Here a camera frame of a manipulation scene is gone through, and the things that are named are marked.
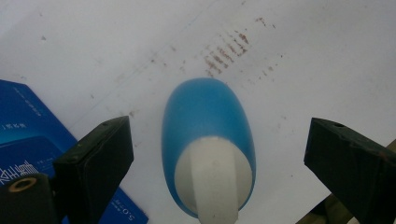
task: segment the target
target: bottle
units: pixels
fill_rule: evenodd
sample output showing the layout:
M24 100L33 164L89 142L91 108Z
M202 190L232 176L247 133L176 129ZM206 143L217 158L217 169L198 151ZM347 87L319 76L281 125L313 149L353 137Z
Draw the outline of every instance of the bottle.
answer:
M231 224L256 176L253 140L233 91L195 78L171 94L163 116L163 170L178 206L202 224Z

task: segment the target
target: white bottle cap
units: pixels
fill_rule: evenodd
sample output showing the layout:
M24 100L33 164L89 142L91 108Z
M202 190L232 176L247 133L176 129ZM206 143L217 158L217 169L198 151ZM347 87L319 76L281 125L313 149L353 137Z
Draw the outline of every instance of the white bottle cap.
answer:
M184 150L175 184L180 200L202 224L234 224L248 199L252 171L246 156L230 141L203 137Z

